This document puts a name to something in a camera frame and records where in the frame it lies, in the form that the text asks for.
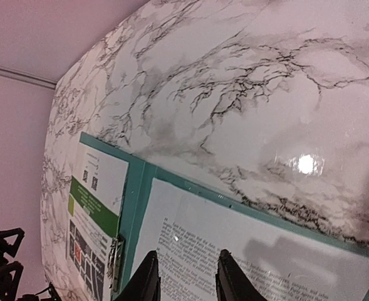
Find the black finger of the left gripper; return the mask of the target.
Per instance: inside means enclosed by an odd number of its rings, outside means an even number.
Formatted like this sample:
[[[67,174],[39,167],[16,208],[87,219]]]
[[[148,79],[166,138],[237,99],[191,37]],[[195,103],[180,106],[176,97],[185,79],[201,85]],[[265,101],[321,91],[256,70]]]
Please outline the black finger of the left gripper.
[[[0,259],[4,254],[14,258],[19,250],[25,232],[21,228],[0,231]]]

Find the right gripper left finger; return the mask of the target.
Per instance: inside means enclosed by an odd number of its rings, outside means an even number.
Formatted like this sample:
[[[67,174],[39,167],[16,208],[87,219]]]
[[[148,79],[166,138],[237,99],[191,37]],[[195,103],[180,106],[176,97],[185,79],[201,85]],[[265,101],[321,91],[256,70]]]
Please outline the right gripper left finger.
[[[160,277],[157,252],[149,251],[117,301],[160,301]]]

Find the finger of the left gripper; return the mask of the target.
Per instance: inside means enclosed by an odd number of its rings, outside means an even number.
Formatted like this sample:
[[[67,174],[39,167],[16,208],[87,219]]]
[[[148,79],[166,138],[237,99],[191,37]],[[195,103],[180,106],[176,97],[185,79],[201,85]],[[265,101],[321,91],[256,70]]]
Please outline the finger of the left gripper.
[[[0,298],[15,298],[24,267],[15,261],[0,267]]]

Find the white text paper sheet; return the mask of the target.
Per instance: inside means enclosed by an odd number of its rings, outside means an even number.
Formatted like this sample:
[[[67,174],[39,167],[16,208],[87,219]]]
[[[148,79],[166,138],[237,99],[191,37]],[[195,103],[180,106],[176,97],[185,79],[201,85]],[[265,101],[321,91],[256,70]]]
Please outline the white text paper sheet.
[[[163,300],[215,300],[224,249],[267,300],[363,300],[369,290],[369,257],[153,180],[133,266],[157,252]]]

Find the metal folder clip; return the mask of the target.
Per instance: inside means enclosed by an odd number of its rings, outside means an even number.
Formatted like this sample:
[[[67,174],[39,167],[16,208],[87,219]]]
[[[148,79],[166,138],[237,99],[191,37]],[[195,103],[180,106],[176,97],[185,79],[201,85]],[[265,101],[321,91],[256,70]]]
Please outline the metal folder clip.
[[[109,281],[109,288],[112,293],[118,292],[120,284],[120,267],[122,265],[122,258],[124,254],[125,238],[118,234],[112,239],[110,252],[108,254],[107,277]]]

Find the green map flyer sheet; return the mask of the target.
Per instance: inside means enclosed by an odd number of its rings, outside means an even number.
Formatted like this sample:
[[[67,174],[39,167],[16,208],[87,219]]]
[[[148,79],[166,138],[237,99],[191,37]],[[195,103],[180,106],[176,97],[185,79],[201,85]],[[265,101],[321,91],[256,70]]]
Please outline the green map flyer sheet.
[[[109,300],[129,163],[79,143],[68,198],[67,256],[85,300]]]

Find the teal file folder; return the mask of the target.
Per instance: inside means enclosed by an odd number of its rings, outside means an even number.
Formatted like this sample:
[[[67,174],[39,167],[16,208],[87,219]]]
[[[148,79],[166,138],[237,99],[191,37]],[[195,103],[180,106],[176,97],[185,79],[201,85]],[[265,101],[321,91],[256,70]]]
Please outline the teal file folder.
[[[110,154],[113,157],[125,159],[129,163],[128,174],[124,187],[122,217],[120,222],[120,233],[125,238],[124,257],[121,265],[122,283],[124,288],[138,268],[133,266],[133,259],[154,179],[165,181],[185,191],[189,191],[217,204],[227,206],[234,211],[259,219],[292,233],[305,236],[312,240],[316,240],[342,250],[369,257],[369,253],[364,252],[359,248],[336,243],[333,240],[325,238],[324,236],[312,231],[304,230],[273,216],[248,208],[221,194],[215,193],[214,191],[190,181],[186,181],[171,172],[131,156],[130,154],[112,147],[88,134],[82,134],[80,140],[82,143],[90,147],[105,152],[106,154]],[[369,290],[363,300],[369,300]]]

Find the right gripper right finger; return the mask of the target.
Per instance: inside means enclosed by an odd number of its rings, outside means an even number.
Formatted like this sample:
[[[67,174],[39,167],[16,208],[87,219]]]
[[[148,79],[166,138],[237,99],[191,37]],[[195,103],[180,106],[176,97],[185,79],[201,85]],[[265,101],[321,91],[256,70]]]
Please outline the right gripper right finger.
[[[227,249],[221,250],[219,255],[216,292],[219,301],[266,301]]]

